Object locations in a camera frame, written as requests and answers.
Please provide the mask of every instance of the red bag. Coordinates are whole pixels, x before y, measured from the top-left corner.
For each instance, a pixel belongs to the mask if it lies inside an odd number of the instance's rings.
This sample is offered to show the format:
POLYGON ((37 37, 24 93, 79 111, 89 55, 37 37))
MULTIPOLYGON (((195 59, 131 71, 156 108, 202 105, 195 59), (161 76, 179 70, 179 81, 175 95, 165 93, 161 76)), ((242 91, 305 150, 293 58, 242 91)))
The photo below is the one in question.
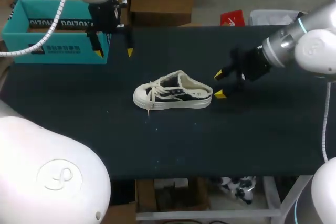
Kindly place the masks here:
POLYGON ((221 26, 245 26, 242 10, 221 14, 221 26))

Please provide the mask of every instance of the sneaker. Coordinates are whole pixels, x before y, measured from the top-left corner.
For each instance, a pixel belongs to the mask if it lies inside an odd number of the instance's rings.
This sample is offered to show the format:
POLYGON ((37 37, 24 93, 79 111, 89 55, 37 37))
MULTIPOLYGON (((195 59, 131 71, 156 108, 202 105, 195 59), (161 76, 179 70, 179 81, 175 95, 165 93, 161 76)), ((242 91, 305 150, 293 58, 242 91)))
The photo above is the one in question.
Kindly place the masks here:
POLYGON ((211 87, 177 71, 139 86, 133 95, 135 105, 150 110, 171 108, 202 109, 211 103, 211 87))

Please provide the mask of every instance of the teal cardboard box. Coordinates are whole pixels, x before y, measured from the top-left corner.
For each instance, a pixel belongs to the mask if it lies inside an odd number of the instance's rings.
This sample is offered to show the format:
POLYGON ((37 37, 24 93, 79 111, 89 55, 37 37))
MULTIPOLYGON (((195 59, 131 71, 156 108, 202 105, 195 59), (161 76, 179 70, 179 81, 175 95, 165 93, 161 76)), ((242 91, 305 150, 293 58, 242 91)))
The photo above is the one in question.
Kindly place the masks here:
MULTIPOLYGON (((2 36, 8 51, 25 49, 39 42, 54 20, 59 0, 19 0, 2 36)), ((58 26, 38 50, 14 58, 15 63, 106 64, 110 35, 87 36, 91 25, 88 4, 67 0, 58 26)))

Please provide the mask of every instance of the black table surface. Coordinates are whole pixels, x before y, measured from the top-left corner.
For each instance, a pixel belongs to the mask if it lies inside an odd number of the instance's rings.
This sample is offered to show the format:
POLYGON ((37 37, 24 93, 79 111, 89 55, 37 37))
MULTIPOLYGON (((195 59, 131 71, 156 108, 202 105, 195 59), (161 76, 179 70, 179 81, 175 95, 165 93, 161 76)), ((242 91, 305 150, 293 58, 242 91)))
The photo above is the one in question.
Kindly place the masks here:
MULTIPOLYGON (((93 149, 114 179, 314 174, 323 164, 326 82, 295 64, 202 110, 152 111, 135 88, 172 71, 218 88, 214 74, 235 46, 248 49, 279 27, 135 30, 128 58, 112 38, 107 65, 14 65, 1 99, 21 115, 93 149)), ((332 90, 327 148, 336 156, 332 90)))

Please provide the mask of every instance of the shoe sole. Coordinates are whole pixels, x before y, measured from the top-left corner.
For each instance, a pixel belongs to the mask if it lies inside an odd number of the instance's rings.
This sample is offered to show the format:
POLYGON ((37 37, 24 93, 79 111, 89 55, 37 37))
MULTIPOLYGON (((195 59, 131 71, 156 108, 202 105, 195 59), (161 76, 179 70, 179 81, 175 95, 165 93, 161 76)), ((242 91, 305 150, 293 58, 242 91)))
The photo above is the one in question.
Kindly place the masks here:
MULTIPOLYGON (((197 101, 155 102, 151 110, 167 110, 172 108, 204 109, 210 105, 211 100, 212 97, 197 101)), ((146 110, 150 106, 146 101, 137 99, 135 96, 133 96, 133 102, 136 106, 146 110)))

